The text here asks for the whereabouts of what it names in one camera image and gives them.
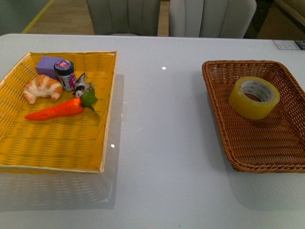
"purple box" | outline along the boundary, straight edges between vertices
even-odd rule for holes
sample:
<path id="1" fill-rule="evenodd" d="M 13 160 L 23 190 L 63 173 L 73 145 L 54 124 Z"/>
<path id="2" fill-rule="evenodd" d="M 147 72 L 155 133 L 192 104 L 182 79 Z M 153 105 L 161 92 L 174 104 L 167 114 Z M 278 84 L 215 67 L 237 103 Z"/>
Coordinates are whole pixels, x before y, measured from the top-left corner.
<path id="1" fill-rule="evenodd" d="M 38 75 L 47 75 L 59 81 L 59 78 L 54 70 L 54 64 L 57 61 L 63 60 L 61 57 L 43 56 L 36 65 Z"/>

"yellow wicker basket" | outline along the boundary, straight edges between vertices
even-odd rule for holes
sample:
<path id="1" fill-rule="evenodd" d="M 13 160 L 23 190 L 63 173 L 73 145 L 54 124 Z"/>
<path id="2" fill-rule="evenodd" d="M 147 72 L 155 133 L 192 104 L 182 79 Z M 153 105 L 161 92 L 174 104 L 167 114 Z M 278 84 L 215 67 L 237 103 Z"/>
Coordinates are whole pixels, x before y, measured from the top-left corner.
<path id="1" fill-rule="evenodd" d="M 42 56 L 56 56 L 74 63 L 76 77 L 87 73 L 98 102 L 96 112 L 46 121 L 24 116 L 72 99 L 38 98 L 28 104 L 23 96 L 26 82 L 36 75 Z M 26 54 L 0 82 L 0 171 L 100 173 L 104 170 L 106 143 L 115 80 L 117 52 L 52 52 Z"/>

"packing tape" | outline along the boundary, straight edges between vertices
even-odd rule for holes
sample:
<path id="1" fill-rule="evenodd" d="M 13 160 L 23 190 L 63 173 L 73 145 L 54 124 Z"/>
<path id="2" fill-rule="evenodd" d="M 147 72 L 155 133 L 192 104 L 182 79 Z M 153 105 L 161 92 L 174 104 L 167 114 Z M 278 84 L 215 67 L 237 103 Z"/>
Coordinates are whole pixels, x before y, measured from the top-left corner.
<path id="1" fill-rule="evenodd" d="M 254 101 L 245 94 L 252 94 L 260 100 Z M 265 118 L 280 101 L 278 90 L 268 81 L 246 76 L 237 80 L 229 96 L 229 105 L 242 117 Z"/>

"small toy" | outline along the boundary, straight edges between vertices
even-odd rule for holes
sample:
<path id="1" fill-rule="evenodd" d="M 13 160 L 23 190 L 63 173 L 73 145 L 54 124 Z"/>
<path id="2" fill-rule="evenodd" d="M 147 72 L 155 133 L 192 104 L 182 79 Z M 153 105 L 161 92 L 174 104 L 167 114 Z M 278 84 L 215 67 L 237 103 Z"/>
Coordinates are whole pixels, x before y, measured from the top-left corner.
<path id="1" fill-rule="evenodd" d="M 89 88 L 93 87 L 93 83 L 86 83 L 85 77 L 88 77 L 86 73 L 81 74 L 75 83 L 75 90 L 73 95 L 76 98 L 81 98 L 82 94 L 89 91 Z"/>
<path id="2" fill-rule="evenodd" d="M 74 64 L 68 60 L 57 61 L 54 64 L 54 70 L 65 91 L 71 92 L 75 89 L 76 77 Z"/>
<path id="3" fill-rule="evenodd" d="M 41 120 L 48 120 L 57 117 L 78 115 L 84 112 L 85 107 L 88 107 L 93 111 L 95 111 L 94 108 L 92 107 L 92 104 L 96 102 L 97 102 L 97 98 L 95 97 L 94 88 L 92 88 L 88 92 L 84 93 L 82 99 L 73 98 L 59 105 L 49 107 L 47 109 L 37 111 L 32 114 L 28 114 L 25 116 L 25 118 L 34 121 L 41 121 Z"/>
<path id="4" fill-rule="evenodd" d="M 23 97 L 29 104 L 35 103 L 38 97 L 51 97 L 51 100 L 55 102 L 61 94 L 61 83 L 47 75 L 37 75 L 33 80 L 27 82 L 23 89 Z"/>
<path id="5" fill-rule="evenodd" d="M 42 56 L 35 67 L 38 75 L 47 75 L 50 78 L 59 81 L 59 78 L 54 70 L 54 64 L 61 60 L 61 57 Z"/>

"brown wicker basket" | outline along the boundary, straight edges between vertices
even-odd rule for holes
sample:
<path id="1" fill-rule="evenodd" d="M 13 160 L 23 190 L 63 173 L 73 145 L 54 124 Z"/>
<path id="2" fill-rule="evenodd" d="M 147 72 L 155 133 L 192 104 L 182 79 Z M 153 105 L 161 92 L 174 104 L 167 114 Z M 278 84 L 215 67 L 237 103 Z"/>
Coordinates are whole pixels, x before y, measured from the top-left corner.
<path id="1" fill-rule="evenodd" d="M 274 61 L 207 61 L 203 77 L 227 159 L 237 171 L 305 172 L 305 93 L 289 70 Z M 228 104 L 239 78 L 272 83 L 281 99 L 263 119 L 238 115 Z"/>

